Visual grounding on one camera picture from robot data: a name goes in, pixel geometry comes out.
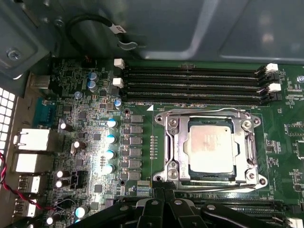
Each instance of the cable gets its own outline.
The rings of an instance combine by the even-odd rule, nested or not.
[[[34,202],[33,200],[27,198],[26,196],[24,196],[21,192],[19,192],[18,190],[14,190],[11,188],[10,185],[8,185],[6,182],[5,182],[5,176],[6,176],[6,170],[7,170],[7,164],[6,164],[6,158],[5,158],[5,155],[0,153],[0,159],[1,161],[3,162],[3,169],[1,171],[1,181],[0,181],[0,184],[4,187],[4,189],[12,192],[13,194],[15,195],[18,195],[21,199],[23,199],[24,201],[27,201],[29,202],[30,204],[33,204],[35,205],[38,209],[40,210],[56,210],[56,206],[54,207],[43,207],[41,206],[40,204]]]
[[[87,51],[83,49],[83,47],[76,41],[76,39],[73,38],[72,36],[72,27],[80,22],[83,21],[96,21],[99,23],[102,23],[103,25],[107,26],[108,28],[111,29],[112,26],[115,26],[110,20],[100,16],[100,15],[94,15],[94,14],[84,14],[84,15],[79,15],[79,16],[75,16],[73,17],[71,20],[69,20],[66,23],[66,27],[65,27],[65,33],[66,33],[66,37],[69,40],[69,42],[71,43],[71,45],[81,54],[85,56],[86,61],[91,61],[90,57],[87,54]],[[115,33],[115,36],[118,37],[119,41],[121,42],[123,33]]]

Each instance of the screw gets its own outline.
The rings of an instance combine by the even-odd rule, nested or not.
[[[207,209],[209,209],[209,210],[215,210],[215,206],[214,205],[207,205]]]
[[[261,185],[266,184],[266,180],[265,180],[264,178],[260,179],[260,184],[261,184]]]
[[[253,120],[253,122],[254,122],[255,124],[259,124],[259,123],[260,123],[260,120],[256,118],[256,119]]]
[[[174,203],[175,203],[176,205],[180,205],[180,204],[182,204],[182,201],[176,200],[176,201],[174,201]]]
[[[54,24],[58,27],[63,27],[65,25],[64,22],[62,21],[62,19],[56,19],[54,21]]]
[[[123,206],[119,210],[121,210],[121,211],[128,210],[128,207],[127,206]]]
[[[21,59],[21,52],[16,49],[11,49],[7,52],[8,58],[12,61]]]
[[[249,174],[250,179],[254,179],[255,175],[253,173]]]
[[[300,75],[296,78],[296,80],[298,81],[298,83],[304,83],[304,76]]]

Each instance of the white slot latch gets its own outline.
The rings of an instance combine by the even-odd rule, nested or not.
[[[121,68],[122,70],[124,69],[124,61],[122,58],[116,58],[114,59],[114,66],[115,67],[119,67]]]
[[[281,91],[281,84],[280,83],[271,83],[268,86],[268,92],[279,92]]]
[[[292,228],[304,228],[303,221],[300,218],[287,218],[287,220]]]
[[[269,63],[266,66],[266,74],[271,73],[271,72],[275,72],[275,71],[278,71],[278,70],[279,70],[279,68],[278,68],[277,64]]]
[[[116,78],[113,78],[113,85],[114,86],[117,86],[119,88],[123,88],[124,86],[124,81],[121,77],[116,77]]]

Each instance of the chip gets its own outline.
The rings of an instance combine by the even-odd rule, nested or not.
[[[94,141],[100,141],[101,140],[101,134],[94,134],[93,135],[93,140]]]
[[[123,129],[123,134],[130,134],[131,130],[130,129]]]
[[[130,145],[130,141],[127,139],[122,140],[122,145]]]
[[[122,161],[121,165],[122,168],[128,168],[129,167],[129,162],[128,161]]]
[[[63,113],[70,113],[72,111],[72,106],[65,105],[63,106]]]
[[[106,96],[106,91],[105,90],[101,90],[100,91],[100,96]]]
[[[141,126],[131,126],[131,134],[142,134],[143,128]]]
[[[296,191],[301,191],[301,185],[296,184],[296,185],[294,186],[294,189],[295,189]]]
[[[91,203],[91,210],[98,210],[99,203],[98,202],[92,202]]]
[[[141,179],[141,173],[136,171],[129,172],[129,180],[131,181],[139,181]]]
[[[143,122],[143,116],[142,115],[132,115],[131,116],[131,122],[132,123],[142,123]]]
[[[124,122],[125,124],[130,124],[130,123],[131,123],[131,119],[125,118],[125,119],[123,120],[123,122]]]
[[[129,156],[129,152],[126,151],[126,150],[123,150],[123,151],[122,151],[122,156]]]
[[[142,155],[142,150],[140,148],[131,148],[130,157],[140,157]]]
[[[78,133],[78,138],[84,138],[85,137],[85,133]]]
[[[79,114],[78,114],[78,119],[86,119],[86,112],[80,112]]]
[[[120,179],[128,179],[129,174],[128,173],[121,173],[120,174]]]
[[[94,186],[94,192],[101,193],[103,191],[103,186],[101,184],[96,184]]]
[[[143,143],[143,138],[139,137],[139,136],[135,136],[135,137],[130,137],[130,144],[131,145],[142,145]]]
[[[76,166],[82,166],[83,163],[84,163],[84,160],[82,160],[82,159],[77,159],[76,160]]]
[[[129,160],[129,168],[130,169],[138,169],[142,166],[142,161],[141,160]]]
[[[114,109],[114,103],[107,103],[106,108],[107,108],[107,110],[113,110]]]

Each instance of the integrated circuit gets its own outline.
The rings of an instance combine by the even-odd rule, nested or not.
[[[96,184],[94,186],[94,192],[101,193],[103,191],[103,186],[101,184]]]
[[[91,210],[98,210],[99,203],[98,202],[91,202]]]
[[[130,181],[139,181],[141,179],[141,172],[138,172],[138,171],[130,171],[129,172],[129,180]]]
[[[101,134],[98,134],[98,133],[94,134],[93,135],[93,140],[94,141],[100,141],[101,140]]]
[[[80,112],[80,113],[78,114],[78,119],[79,119],[79,120],[84,120],[84,119],[86,119],[86,112]]]
[[[136,159],[129,160],[130,169],[139,169],[141,166],[142,166],[141,160],[136,160]]]
[[[141,148],[131,148],[130,157],[140,157],[142,155]]]
[[[133,124],[141,124],[143,122],[142,115],[131,115],[131,123]]]
[[[143,128],[141,126],[131,126],[131,134],[142,134]]]
[[[137,146],[137,145],[142,145],[143,143],[143,138],[140,136],[131,136],[130,137],[130,145],[132,146]]]

